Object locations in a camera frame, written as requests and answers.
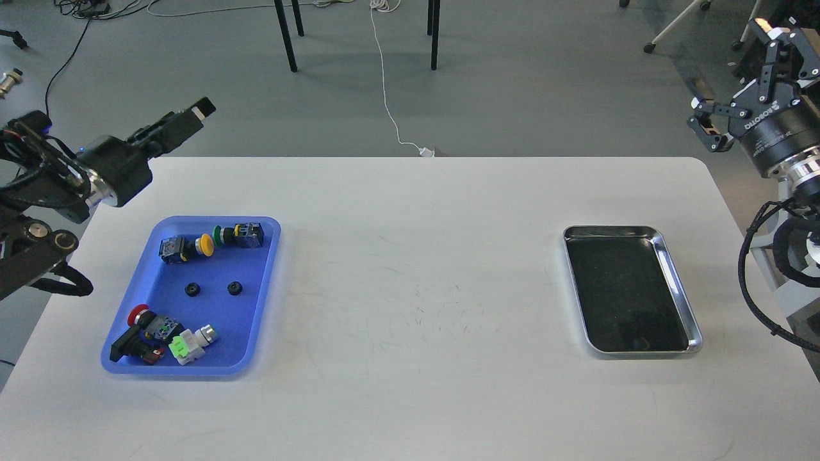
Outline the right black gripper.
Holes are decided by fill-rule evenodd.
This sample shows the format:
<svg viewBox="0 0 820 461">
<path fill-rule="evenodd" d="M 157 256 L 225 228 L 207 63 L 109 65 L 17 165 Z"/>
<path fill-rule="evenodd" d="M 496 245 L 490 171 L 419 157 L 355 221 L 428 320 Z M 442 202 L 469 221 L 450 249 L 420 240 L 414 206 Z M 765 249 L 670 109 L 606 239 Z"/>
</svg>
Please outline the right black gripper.
<svg viewBox="0 0 820 461">
<path fill-rule="evenodd" d="M 767 47 L 757 84 L 748 84 L 729 105 L 693 97 L 687 125 L 713 154 L 730 150 L 735 138 L 758 174 L 768 178 L 782 161 L 818 144 L 818 107 L 801 89 L 818 82 L 819 37 L 816 29 L 776 28 L 764 18 L 748 26 Z M 712 123 L 713 116 L 731 119 L 730 134 Z"/>
</svg>

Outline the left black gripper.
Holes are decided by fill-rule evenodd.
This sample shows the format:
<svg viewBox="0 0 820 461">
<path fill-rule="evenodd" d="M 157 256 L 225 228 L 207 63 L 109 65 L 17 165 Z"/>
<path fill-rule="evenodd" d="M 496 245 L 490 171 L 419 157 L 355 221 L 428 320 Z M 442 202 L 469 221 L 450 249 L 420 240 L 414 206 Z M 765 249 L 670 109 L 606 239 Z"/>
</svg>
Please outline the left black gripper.
<svg viewBox="0 0 820 461">
<path fill-rule="evenodd" d="M 203 120 L 216 111 L 208 97 L 202 97 L 189 108 L 171 111 L 151 125 L 144 126 L 127 138 L 127 143 L 104 135 L 77 154 L 77 161 L 90 176 L 88 207 L 104 202 L 122 207 L 152 181 L 147 158 L 135 146 L 144 144 L 148 158 L 158 158 L 176 150 L 203 128 Z"/>
</svg>

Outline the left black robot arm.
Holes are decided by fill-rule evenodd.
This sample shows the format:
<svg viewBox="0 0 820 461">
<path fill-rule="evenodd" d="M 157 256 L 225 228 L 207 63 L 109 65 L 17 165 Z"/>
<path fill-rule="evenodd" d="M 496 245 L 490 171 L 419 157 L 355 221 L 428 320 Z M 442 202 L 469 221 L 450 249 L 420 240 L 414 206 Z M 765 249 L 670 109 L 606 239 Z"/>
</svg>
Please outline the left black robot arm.
<svg viewBox="0 0 820 461">
<path fill-rule="evenodd" d="M 179 148 L 214 111 L 214 103 L 203 97 L 125 140 L 104 135 L 78 152 L 50 135 L 52 120 L 43 111 L 9 120 L 2 128 L 2 160 L 22 173 L 2 186 L 2 297 L 24 286 L 90 295 L 91 281 L 67 262 L 78 237 L 27 216 L 27 210 L 52 209 L 82 223 L 101 202 L 125 206 L 152 182 L 149 161 Z"/>
</svg>

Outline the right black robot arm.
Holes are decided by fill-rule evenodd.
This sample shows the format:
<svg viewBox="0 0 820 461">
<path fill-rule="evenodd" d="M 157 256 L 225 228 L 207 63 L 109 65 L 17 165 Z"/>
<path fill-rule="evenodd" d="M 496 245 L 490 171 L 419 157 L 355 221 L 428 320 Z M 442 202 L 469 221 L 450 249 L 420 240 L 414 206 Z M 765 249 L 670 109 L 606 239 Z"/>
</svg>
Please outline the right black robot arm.
<svg viewBox="0 0 820 461">
<path fill-rule="evenodd" d="M 760 17 L 750 19 L 748 26 L 766 47 L 759 77 L 728 103 L 716 102 L 702 79 L 690 79 L 693 113 L 686 123 L 709 152 L 726 152 L 738 142 L 759 175 L 787 187 L 785 198 L 765 202 L 752 219 L 737 274 L 744 301 L 771 335 L 816 353 L 816 344 L 788 332 L 756 306 L 746 285 L 746 258 L 762 225 L 781 214 L 762 248 L 771 249 L 777 271 L 787 279 L 818 286 L 818 278 L 795 268 L 789 257 L 797 234 L 812 264 L 818 265 L 818 107 L 807 93 L 818 83 L 818 34 L 813 29 L 775 27 Z"/>
</svg>

